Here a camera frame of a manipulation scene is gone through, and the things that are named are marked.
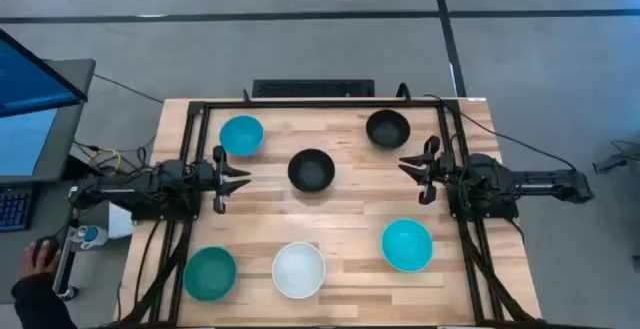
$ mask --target teal bowl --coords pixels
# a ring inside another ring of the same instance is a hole
[[[232,155],[255,154],[262,145],[263,139],[262,124],[258,119],[248,115],[231,118],[220,130],[220,144]]]
[[[413,219],[398,219],[382,233],[382,255],[396,270],[415,273],[429,265],[433,240],[427,229]]]
[[[200,249],[184,270],[184,287],[189,295],[205,303],[224,298],[236,282],[236,262],[220,247]]]

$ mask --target person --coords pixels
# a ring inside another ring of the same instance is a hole
[[[64,302],[53,291],[61,251],[55,253],[50,263],[45,263],[49,241],[44,241],[34,264],[35,248],[36,243],[31,243],[22,253],[18,282],[11,289],[22,328],[77,329]]]

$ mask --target gray floor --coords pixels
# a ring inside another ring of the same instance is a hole
[[[640,0],[447,0],[452,10],[639,8]],[[0,0],[0,16],[148,15],[305,10],[431,10],[435,0]],[[522,199],[522,225],[543,315],[552,322],[634,328],[640,322],[638,171],[596,176],[611,139],[640,137],[640,18],[456,19],[469,96],[489,98],[496,128],[563,156],[597,195],[575,206]],[[239,96],[258,78],[371,78],[379,95],[453,95],[437,19],[242,23],[3,25],[51,59],[92,57],[97,72],[158,98]],[[134,148],[160,106],[95,79],[81,142]],[[514,169],[562,164],[501,141]],[[70,304],[80,326],[113,312],[124,253],[83,254]],[[0,326],[17,327],[9,307]]]

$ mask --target white bowl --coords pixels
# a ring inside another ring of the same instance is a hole
[[[273,283],[292,299],[304,299],[315,294],[327,275],[327,266],[320,250],[309,243],[294,242],[280,249],[271,268]]]

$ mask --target computer mouse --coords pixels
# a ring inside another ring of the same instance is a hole
[[[36,247],[33,249],[33,265],[36,265],[36,258],[40,254],[40,250],[42,249],[42,244],[48,240],[49,247],[47,249],[47,256],[44,258],[44,265],[49,265],[53,260],[53,256],[56,255],[58,249],[60,249],[60,243],[58,242],[58,238],[55,236],[46,236],[36,240]]]

